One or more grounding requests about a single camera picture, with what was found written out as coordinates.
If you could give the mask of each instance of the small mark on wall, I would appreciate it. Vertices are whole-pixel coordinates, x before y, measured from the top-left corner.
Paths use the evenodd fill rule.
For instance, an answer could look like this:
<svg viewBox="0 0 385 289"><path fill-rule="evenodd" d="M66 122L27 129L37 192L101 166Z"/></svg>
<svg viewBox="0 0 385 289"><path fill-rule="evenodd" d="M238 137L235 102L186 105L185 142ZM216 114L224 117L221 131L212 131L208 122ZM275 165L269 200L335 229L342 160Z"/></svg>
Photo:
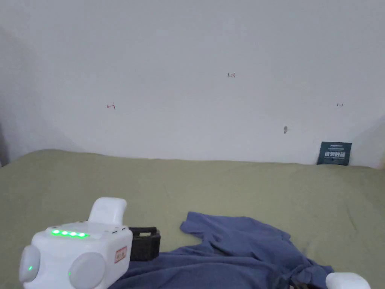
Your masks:
<svg viewBox="0 0 385 289"><path fill-rule="evenodd" d="M113 105L107 104L107 108L112 108L112 107L114 107L114 110L115 110L115 103L113 103Z"/></svg>

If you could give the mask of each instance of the sticker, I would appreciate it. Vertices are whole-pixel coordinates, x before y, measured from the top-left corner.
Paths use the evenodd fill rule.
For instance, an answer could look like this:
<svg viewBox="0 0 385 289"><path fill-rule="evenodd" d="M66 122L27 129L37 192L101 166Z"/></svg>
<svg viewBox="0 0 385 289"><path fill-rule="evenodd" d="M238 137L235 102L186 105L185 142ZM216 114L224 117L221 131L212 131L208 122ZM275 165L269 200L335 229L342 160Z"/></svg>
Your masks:
<svg viewBox="0 0 385 289"><path fill-rule="evenodd" d="M127 256L127 246L124 248L116 251L115 253L115 264L118 263L120 260L123 260Z"/></svg>
<svg viewBox="0 0 385 289"><path fill-rule="evenodd" d="M343 165L349 164L352 143L331 143L323 141L317 164Z"/></svg>

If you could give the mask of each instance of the white round knob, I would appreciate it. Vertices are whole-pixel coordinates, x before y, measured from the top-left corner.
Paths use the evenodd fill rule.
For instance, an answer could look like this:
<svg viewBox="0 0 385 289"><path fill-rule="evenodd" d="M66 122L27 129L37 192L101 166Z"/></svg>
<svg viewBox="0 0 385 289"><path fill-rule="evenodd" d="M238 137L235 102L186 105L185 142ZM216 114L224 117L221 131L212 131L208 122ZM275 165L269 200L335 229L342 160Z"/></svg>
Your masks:
<svg viewBox="0 0 385 289"><path fill-rule="evenodd" d="M40 267L40 251L33 245L24 248L19 267L19 280L21 283L33 281Z"/></svg>
<svg viewBox="0 0 385 289"><path fill-rule="evenodd" d="M330 273L326 286L328 289L370 289L369 283L355 273Z"/></svg>
<svg viewBox="0 0 385 289"><path fill-rule="evenodd" d="M93 289L102 282L105 261L101 254L88 252L72 263L68 272L71 285L76 289Z"/></svg>

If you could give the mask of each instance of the red label sticker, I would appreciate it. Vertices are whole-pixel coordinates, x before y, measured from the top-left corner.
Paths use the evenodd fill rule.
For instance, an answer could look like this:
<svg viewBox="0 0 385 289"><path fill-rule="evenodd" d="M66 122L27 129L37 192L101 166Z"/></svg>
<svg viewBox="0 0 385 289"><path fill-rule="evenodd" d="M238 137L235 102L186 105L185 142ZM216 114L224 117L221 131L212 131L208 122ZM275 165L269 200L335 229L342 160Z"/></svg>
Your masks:
<svg viewBox="0 0 385 289"><path fill-rule="evenodd" d="M127 246L124 248L116 251L115 253L115 264L118 263L120 260L123 260L127 256Z"/></svg>

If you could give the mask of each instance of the blue cloth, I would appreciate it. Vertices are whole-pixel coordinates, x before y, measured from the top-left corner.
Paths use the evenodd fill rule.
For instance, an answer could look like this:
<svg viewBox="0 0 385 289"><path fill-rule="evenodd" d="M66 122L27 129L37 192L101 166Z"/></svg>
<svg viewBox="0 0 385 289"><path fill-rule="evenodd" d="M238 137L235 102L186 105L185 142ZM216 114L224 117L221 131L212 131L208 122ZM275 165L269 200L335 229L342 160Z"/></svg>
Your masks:
<svg viewBox="0 0 385 289"><path fill-rule="evenodd" d="M333 272L307 259L288 233L251 218L190 212L181 230L202 243L160 253L149 262L130 262L110 289L288 289L298 283L326 289L326 276Z"/></svg>

